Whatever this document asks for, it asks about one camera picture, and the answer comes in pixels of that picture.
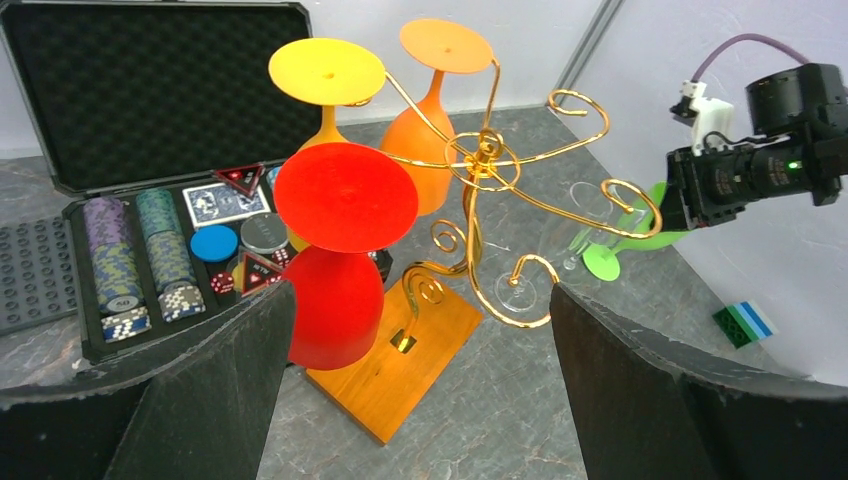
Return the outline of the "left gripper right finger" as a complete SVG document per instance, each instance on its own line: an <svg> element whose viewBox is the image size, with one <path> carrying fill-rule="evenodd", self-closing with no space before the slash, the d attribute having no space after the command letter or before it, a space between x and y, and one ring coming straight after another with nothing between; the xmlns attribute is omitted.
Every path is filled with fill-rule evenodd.
<svg viewBox="0 0 848 480"><path fill-rule="evenodd" d="M728 360L556 285L559 364L592 479L843 479L847 390Z"/></svg>

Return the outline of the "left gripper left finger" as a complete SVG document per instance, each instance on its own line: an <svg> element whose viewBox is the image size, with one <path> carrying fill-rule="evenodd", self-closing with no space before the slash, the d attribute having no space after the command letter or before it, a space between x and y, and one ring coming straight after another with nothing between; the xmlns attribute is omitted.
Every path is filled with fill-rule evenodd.
<svg viewBox="0 0 848 480"><path fill-rule="evenodd" d="M280 282L61 384L1 393L5 479L252 479L291 343Z"/></svg>

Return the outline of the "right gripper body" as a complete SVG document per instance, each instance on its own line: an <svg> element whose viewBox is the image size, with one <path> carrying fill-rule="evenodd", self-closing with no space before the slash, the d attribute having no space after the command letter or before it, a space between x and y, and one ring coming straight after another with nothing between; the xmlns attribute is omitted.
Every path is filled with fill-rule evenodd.
<svg viewBox="0 0 848 480"><path fill-rule="evenodd" d="M736 219L735 207L717 205L706 196L690 150L667 153L666 165L666 188L659 204L661 232L692 231Z"/></svg>

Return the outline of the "green wine glass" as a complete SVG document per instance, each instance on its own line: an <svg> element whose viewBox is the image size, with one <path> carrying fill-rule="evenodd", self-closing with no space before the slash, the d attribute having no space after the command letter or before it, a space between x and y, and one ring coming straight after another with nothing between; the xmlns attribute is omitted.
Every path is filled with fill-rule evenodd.
<svg viewBox="0 0 848 480"><path fill-rule="evenodd" d="M619 229L645 233L650 229L653 214L638 195L630 194L619 187L614 191L620 198L628 197L627 202L634 208L632 214L621 214L616 226ZM647 239L632 239L614 236L611 240L599 239L597 243L591 243L582 255L583 262L589 272L603 281L614 281L620 275L620 264L617 254L624 250L654 251L672 245L687 235L686 231L672 231L658 233Z"/></svg>

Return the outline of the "clear wine glass front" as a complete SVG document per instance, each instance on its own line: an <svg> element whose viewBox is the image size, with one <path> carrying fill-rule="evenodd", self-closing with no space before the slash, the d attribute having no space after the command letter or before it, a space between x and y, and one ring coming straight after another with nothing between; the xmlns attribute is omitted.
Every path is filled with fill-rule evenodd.
<svg viewBox="0 0 848 480"><path fill-rule="evenodd" d="M579 253L584 249L587 232L583 226L560 217L549 217L538 232L536 254L544 257L561 280L576 269ZM516 284L510 283L511 272L500 275L494 283L497 301L507 310L524 313L535 308L538 293L548 280L538 263L528 262Z"/></svg>

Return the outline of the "clear wine glass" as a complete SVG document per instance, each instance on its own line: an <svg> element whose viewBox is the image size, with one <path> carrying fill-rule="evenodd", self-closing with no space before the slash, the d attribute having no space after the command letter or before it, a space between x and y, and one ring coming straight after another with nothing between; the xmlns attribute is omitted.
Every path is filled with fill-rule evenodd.
<svg viewBox="0 0 848 480"><path fill-rule="evenodd" d="M632 208L630 212L620 208L606 197L599 186L587 182L574 183L569 198L576 213L596 223L622 230L633 231L648 210L638 207L638 194L622 185L612 184L607 192ZM564 232L561 266L574 270L591 246L611 246L623 237L596 227L573 223Z"/></svg>
<svg viewBox="0 0 848 480"><path fill-rule="evenodd" d="M544 257L561 280L576 269L579 253L584 249L587 232L583 226L560 217L549 217L538 232L536 254ZM511 272L500 275L494 283L497 301L507 310L524 313L535 308L538 293L548 280L538 263L528 262L516 284L510 283Z"/></svg>

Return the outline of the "red wine glass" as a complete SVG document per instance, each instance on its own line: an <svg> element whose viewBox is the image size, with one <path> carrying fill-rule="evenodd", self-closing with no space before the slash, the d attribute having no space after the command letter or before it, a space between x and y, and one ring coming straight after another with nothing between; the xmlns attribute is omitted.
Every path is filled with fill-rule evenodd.
<svg viewBox="0 0 848 480"><path fill-rule="evenodd" d="M335 370L372 347L384 288L370 252L401 239L418 216L410 175L382 152L349 142L306 148L277 176L283 223L308 246L284 269L296 315L291 362Z"/></svg>

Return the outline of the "clear wine glass back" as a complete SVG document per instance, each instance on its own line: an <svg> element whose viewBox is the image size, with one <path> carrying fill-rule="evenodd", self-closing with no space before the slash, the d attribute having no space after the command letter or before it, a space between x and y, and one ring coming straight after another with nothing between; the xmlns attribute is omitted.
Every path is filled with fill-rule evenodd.
<svg viewBox="0 0 848 480"><path fill-rule="evenodd" d="M576 213L596 223L622 230L633 231L648 210L638 207L638 194L622 185L612 184L607 192L632 208L630 212L620 208L606 197L599 186L587 182L574 183L569 198ZM611 246L623 237L596 227L573 223L564 232L561 266L574 270L591 246Z"/></svg>

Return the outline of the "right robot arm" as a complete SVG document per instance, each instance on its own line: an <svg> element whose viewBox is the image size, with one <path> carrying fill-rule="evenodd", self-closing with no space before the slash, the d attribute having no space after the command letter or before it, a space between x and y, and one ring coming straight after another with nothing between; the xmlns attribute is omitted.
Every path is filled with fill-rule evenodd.
<svg viewBox="0 0 848 480"><path fill-rule="evenodd" d="M672 107L692 144L669 152L659 204L663 231L691 231L734 220L753 202L808 193L834 203L847 174L847 90L835 65L806 63L746 88L753 134L730 137L732 104L685 82Z"/></svg>

